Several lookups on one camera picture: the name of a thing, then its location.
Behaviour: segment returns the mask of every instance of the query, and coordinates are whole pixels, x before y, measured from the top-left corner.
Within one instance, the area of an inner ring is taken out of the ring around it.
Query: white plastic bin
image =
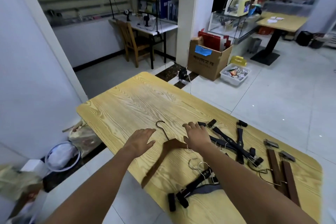
[[[233,67],[239,67],[240,69],[245,69],[247,70],[247,75],[241,80],[239,81],[238,79],[236,78],[233,78],[233,77],[230,77],[226,74],[224,74],[224,71],[229,71],[231,70]],[[247,76],[251,73],[251,69],[248,69],[247,67],[242,67],[242,66],[239,66],[239,65],[236,65],[236,64],[229,64],[227,65],[221,72],[220,72],[220,79],[224,82],[227,82],[233,86],[239,86],[243,81],[246,80]]]

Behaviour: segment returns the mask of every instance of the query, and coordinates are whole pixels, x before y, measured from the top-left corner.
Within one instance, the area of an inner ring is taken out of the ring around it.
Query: left hand
[[[148,151],[155,143],[155,140],[148,140],[152,134],[156,131],[153,128],[138,129],[127,140],[124,148],[132,151],[134,158],[140,157],[146,151]]]

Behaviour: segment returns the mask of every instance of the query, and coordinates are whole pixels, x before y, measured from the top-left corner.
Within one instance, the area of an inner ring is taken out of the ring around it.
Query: glass counter
[[[208,33],[215,35],[228,35],[233,44],[238,44],[255,32],[260,15],[230,16],[224,15],[224,10],[211,14]]]

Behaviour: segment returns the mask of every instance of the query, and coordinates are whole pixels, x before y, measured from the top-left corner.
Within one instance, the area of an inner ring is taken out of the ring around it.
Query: wooden table
[[[307,18],[270,12],[262,13],[261,16],[264,18],[258,21],[257,24],[259,26],[274,28],[275,30],[271,36],[271,39],[268,41],[266,48],[254,55],[251,60],[269,66],[280,56],[279,54],[273,52],[280,36],[284,32],[296,32],[305,24]],[[268,20],[273,16],[283,18],[283,20],[278,20],[276,23],[269,23]]]
[[[149,27],[145,27],[145,23],[143,18],[139,18],[138,16],[130,15],[129,19],[131,21],[127,21],[126,15],[120,14],[116,15],[115,19],[121,20],[123,22],[129,22],[133,30],[136,31],[136,35],[138,35],[138,31],[146,33],[149,35],[150,40],[150,49],[153,48],[154,45],[163,43],[163,53],[164,53],[164,63],[167,61],[167,40],[166,40],[166,32],[176,29],[178,26],[173,22],[169,22],[166,19],[158,19],[157,21],[157,31],[156,31],[156,20],[149,21]],[[110,23],[115,23],[115,19],[109,19]],[[159,36],[159,40],[155,40],[154,36]],[[153,57],[150,55],[150,65],[152,69],[154,69],[153,65]]]
[[[166,122],[161,125],[169,138],[180,141],[186,135],[183,123],[208,122],[213,118],[217,120],[217,127],[225,134],[237,138],[236,118],[146,72],[81,104],[77,112],[114,154],[136,129],[156,128],[155,123],[158,120]],[[265,160],[265,138],[277,142],[281,150],[295,156],[296,162],[291,163],[291,166],[302,209],[319,222],[322,171],[317,161],[250,125],[244,128],[243,138],[244,148],[256,148],[257,155]],[[162,144],[166,141],[160,129],[157,129],[152,139],[156,140],[155,145],[135,159],[128,168],[139,183],[158,159]],[[230,157],[235,158],[232,152],[227,152]],[[145,191],[170,215],[174,223],[245,223],[223,190],[189,197],[187,209],[176,202],[176,212],[169,212],[167,194],[178,192],[199,175],[188,167],[191,158],[198,158],[192,162],[195,165],[202,161],[199,154],[185,149],[171,152],[145,186]],[[268,168],[268,162],[264,161],[262,167]],[[263,177],[268,181],[272,180],[271,175]]]

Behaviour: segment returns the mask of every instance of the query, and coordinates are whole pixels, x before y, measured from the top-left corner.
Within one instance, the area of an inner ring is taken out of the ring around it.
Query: blue tape
[[[209,56],[212,53],[212,50],[203,48],[200,45],[196,45],[195,52],[198,53],[198,54],[201,54],[203,56]]]

